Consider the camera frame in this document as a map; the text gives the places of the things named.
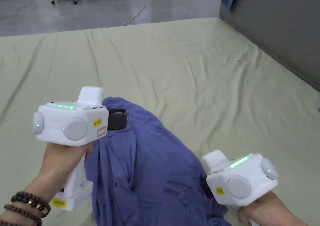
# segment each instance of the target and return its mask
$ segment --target hand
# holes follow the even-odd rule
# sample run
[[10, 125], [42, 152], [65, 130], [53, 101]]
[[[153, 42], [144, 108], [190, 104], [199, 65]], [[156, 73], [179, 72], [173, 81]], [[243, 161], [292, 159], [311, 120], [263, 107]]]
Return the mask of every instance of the hand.
[[62, 186], [68, 175], [76, 168], [84, 154], [93, 150], [93, 143], [81, 147], [70, 147], [48, 143], [45, 149], [40, 175], [50, 175], [61, 181]]
[[83, 155], [92, 150], [93, 143], [81, 147], [48, 143], [40, 172], [25, 191], [35, 194], [45, 201], [51, 201], [57, 192], [64, 187], [68, 175], [76, 168]]
[[306, 225], [295, 217], [275, 193], [269, 191], [252, 204], [238, 211], [239, 222], [248, 223], [249, 218], [260, 226]]

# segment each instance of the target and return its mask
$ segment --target gray circular button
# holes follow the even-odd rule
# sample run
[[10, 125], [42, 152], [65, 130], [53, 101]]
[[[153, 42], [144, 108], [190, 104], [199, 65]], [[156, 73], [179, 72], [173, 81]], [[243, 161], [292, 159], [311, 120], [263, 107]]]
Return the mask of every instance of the gray circular button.
[[239, 199], [247, 198], [251, 194], [251, 184], [249, 180], [243, 176], [232, 176], [228, 181], [230, 193]]
[[63, 133], [66, 138], [72, 141], [78, 141], [83, 138], [88, 131], [88, 126], [85, 120], [81, 118], [71, 118], [63, 128]]
[[262, 167], [264, 173], [268, 176], [268, 178], [270, 178], [272, 180], [278, 179], [279, 174], [269, 159], [264, 158], [261, 161], [261, 167]]
[[40, 112], [33, 114], [32, 132], [34, 134], [41, 134], [44, 129], [44, 117]]

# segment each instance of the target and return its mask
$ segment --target cable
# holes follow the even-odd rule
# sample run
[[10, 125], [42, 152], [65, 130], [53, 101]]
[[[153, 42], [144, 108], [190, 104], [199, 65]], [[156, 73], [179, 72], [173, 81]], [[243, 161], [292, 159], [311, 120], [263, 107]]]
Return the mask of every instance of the cable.
[[139, 2], [138, 0], [136, 0], [136, 2], [138, 2], [139, 4], [144, 5], [143, 9], [141, 9], [141, 11], [135, 15], [135, 17], [133, 17], [127, 24], [124, 24], [124, 26], [128, 25], [129, 23], [131, 23], [138, 15], [140, 15], [140, 13], [147, 7], [144, 3]]

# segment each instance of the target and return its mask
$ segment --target label sticker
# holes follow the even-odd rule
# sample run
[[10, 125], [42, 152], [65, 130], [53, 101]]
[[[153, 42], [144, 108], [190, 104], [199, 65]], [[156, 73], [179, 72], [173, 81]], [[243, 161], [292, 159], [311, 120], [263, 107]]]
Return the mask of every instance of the label sticker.
[[103, 127], [101, 129], [98, 129], [98, 134], [97, 134], [97, 137], [105, 134], [107, 132], [107, 127]]
[[64, 208], [64, 209], [67, 208], [67, 201], [54, 198], [54, 199], [52, 200], [52, 202], [53, 202], [52, 205], [54, 205], [55, 207]]
[[217, 191], [218, 195], [220, 195], [220, 196], [224, 195], [224, 191], [221, 187], [216, 187], [216, 191]]
[[102, 124], [102, 117], [94, 120], [94, 127], [99, 127]]

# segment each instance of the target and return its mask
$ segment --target mattress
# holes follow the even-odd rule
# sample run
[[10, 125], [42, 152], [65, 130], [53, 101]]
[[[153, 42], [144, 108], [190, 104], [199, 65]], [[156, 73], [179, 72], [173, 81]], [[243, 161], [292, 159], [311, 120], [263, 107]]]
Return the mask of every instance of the mattress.
[[[217, 18], [0, 38], [0, 205], [40, 169], [33, 113], [85, 85], [151, 111], [199, 158], [261, 153], [289, 209], [320, 222], [319, 92]], [[226, 219], [239, 225], [232, 208]], [[91, 201], [44, 222], [94, 225]]]

